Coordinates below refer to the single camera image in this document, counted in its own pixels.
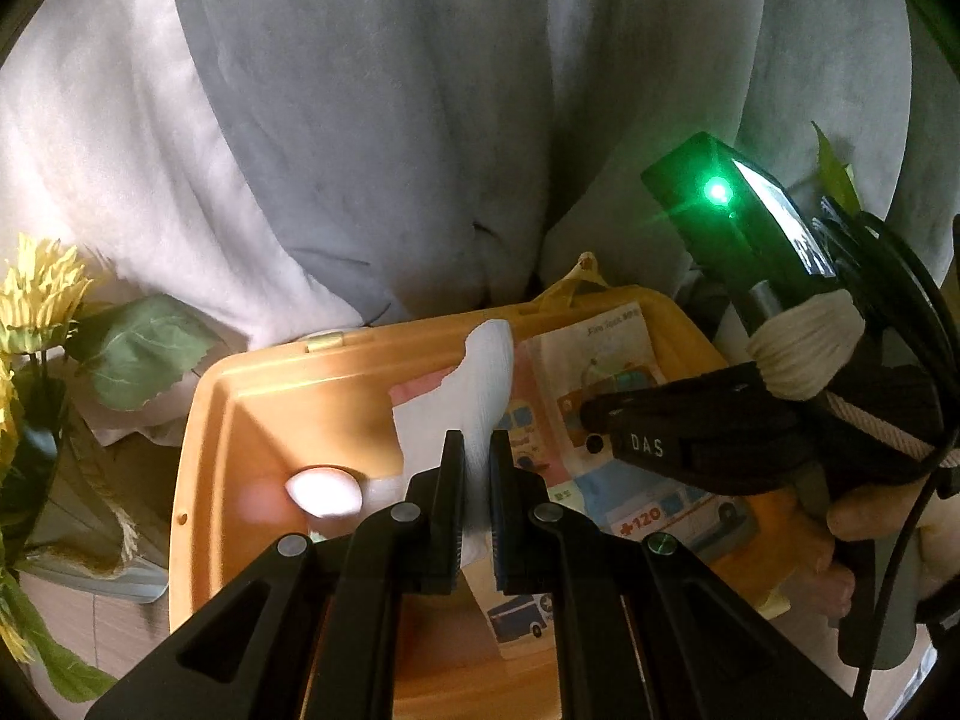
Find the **right hand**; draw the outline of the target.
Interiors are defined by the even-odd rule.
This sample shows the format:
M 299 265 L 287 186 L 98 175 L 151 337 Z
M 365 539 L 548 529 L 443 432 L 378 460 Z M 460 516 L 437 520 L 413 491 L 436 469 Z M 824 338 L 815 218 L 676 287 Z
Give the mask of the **right hand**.
M 884 539 L 900 533 L 923 484 L 861 488 L 832 504 L 823 520 L 781 489 L 748 499 L 758 533 L 711 562 L 711 571 L 766 619 L 797 606 L 841 619 L 853 606 L 854 575 L 835 559 L 841 541 Z

